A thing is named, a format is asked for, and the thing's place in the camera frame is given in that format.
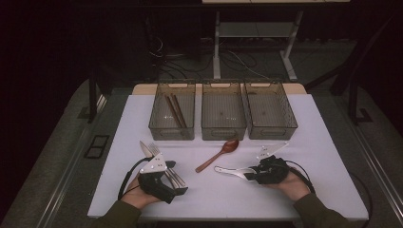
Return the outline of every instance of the transparent plastic bin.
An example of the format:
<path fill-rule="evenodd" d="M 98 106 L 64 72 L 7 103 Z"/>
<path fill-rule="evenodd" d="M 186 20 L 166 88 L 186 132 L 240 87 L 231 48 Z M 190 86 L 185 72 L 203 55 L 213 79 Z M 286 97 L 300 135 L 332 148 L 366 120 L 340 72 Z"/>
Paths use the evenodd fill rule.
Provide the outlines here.
<path fill-rule="evenodd" d="M 240 80 L 202 81 L 201 134 L 205 141 L 243 140 L 246 120 Z"/>
<path fill-rule="evenodd" d="M 196 81 L 160 80 L 148 128 L 155 141 L 195 139 Z"/>
<path fill-rule="evenodd" d="M 245 79 L 243 100 L 251 140 L 290 140 L 297 120 L 279 79 Z"/>

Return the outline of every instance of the white table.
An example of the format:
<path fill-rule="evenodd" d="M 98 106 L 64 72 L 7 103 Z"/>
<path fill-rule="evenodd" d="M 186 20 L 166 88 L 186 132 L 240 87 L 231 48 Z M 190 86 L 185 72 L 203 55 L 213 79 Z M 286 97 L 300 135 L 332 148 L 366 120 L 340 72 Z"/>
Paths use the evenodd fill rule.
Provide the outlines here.
<path fill-rule="evenodd" d="M 298 129 L 289 145 L 276 156 L 297 162 L 308 172 L 323 203 L 348 219 L 368 219 L 368 212 L 332 142 L 311 95 L 288 95 Z M 272 141 L 251 141 L 247 136 L 239 148 L 218 158 L 196 173 L 195 168 L 218 153 L 224 142 L 205 142 L 201 136 L 201 95 L 196 96 L 195 140 L 154 142 L 189 189 L 167 204 L 159 202 L 143 210 L 142 220 L 295 220 L 292 202 L 278 190 L 254 181 L 216 173 L 215 165 L 241 168 L 257 165 L 256 153 Z M 103 174 L 88 211 L 90 217 L 105 214 L 116 200 L 125 173 L 144 157 L 139 141 L 153 142 L 148 121 L 153 95 L 129 96 Z"/>

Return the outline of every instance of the metal spoon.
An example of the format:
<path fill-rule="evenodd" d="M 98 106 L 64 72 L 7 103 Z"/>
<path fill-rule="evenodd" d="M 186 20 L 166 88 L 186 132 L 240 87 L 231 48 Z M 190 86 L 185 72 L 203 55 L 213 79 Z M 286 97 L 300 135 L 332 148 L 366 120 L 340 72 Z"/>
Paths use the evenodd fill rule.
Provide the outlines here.
<path fill-rule="evenodd" d="M 216 158 L 218 158 L 222 154 L 231 153 L 238 148 L 240 144 L 239 140 L 227 141 L 223 146 L 221 151 L 216 154 L 213 158 L 207 160 L 201 166 L 196 168 L 196 173 L 200 173 L 203 169 L 205 169 L 208 165 L 210 165 Z"/>

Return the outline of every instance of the table leg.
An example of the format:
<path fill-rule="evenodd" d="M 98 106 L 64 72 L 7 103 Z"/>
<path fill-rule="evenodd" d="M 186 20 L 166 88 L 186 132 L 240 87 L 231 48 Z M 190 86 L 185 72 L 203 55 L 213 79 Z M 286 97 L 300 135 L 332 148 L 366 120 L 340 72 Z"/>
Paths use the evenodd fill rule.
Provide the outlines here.
<path fill-rule="evenodd" d="M 290 36 L 288 37 L 287 48 L 280 52 L 282 62 L 284 63 L 285 69 L 287 70 L 287 74 L 288 74 L 288 77 L 290 78 L 290 81 L 297 80 L 297 75 L 294 72 L 293 65 L 291 64 L 290 59 L 288 57 L 290 56 L 291 48 L 293 48 L 293 44 L 297 37 L 299 24 L 302 19 L 302 14 L 303 14 L 302 10 L 297 13 L 296 20 L 293 24 L 293 27 L 291 28 Z"/>
<path fill-rule="evenodd" d="M 97 85 L 95 73 L 92 71 L 89 74 L 89 119 L 88 123 L 91 124 L 97 115 Z"/>
<path fill-rule="evenodd" d="M 214 37 L 214 57 L 213 57 L 213 73 L 214 78 L 219 79 L 221 77 L 220 70 L 220 12 L 216 14 L 216 33 Z"/>

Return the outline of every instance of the person's hand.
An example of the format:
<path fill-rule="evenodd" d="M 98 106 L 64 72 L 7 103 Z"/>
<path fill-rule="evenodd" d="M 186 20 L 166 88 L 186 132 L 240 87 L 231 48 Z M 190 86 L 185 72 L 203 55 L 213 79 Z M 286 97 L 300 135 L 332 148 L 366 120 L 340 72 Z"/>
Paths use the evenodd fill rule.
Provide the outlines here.
<path fill-rule="evenodd" d="M 281 190 L 292 201 L 297 201 L 311 193 L 308 186 L 292 172 L 288 172 L 287 177 L 281 183 L 263 185 Z"/>
<path fill-rule="evenodd" d="M 141 210 L 146 207 L 146 205 L 161 200 L 146 194 L 142 188 L 140 188 L 139 174 L 137 174 L 136 178 L 127 186 L 126 193 L 122 196 L 121 201 Z"/>

